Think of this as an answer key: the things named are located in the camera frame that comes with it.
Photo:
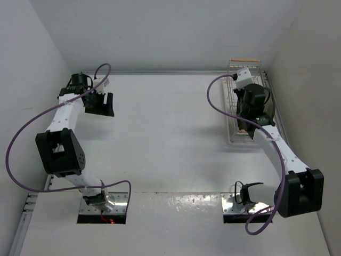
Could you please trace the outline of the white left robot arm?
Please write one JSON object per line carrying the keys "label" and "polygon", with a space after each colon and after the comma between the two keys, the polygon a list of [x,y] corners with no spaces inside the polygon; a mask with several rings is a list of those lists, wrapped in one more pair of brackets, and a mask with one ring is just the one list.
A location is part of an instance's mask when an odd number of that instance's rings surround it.
{"label": "white left robot arm", "polygon": [[71,182],[81,192],[85,203],[102,213],[114,209],[115,198],[107,192],[104,182],[85,168],[85,153],[74,130],[82,110],[94,115],[114,116],[113,94],[104,91],[108,84],[108,78],[73,74],[70,83],[59,93],[60,107],[51,124],[35,138],[46,173]]}

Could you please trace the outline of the grey rimmed beige plate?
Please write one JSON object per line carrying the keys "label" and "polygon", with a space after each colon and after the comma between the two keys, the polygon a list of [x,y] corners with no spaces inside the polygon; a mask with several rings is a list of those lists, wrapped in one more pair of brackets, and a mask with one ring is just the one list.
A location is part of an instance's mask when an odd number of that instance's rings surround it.
{"label": "grey rimmed beige plate", "polygon": [[274,119],[275,116],[275,103],[274,103],[274,96],[270,89],[268,89],[268,102],[266,103],[266,113]]}

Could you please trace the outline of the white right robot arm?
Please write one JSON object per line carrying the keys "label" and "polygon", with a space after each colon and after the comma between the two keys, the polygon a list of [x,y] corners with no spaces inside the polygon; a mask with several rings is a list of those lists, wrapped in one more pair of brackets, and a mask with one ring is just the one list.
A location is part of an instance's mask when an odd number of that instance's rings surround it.
{"label": "white right robot arm", "polygon": [[324,176],[318,169],[311,169],[290,149],[277,129],[273,118],[265,113],[265,88],[248,84],[233,90],[237,95],[237,115],[242,119],[238,127],[245,130],[271,161],[280,178],[280,187],[266,186],[262,182],[242,185],[240,203],[262,202],[275,206],[280,197],[278,212],[284,217],[316,212],[322,207]]}

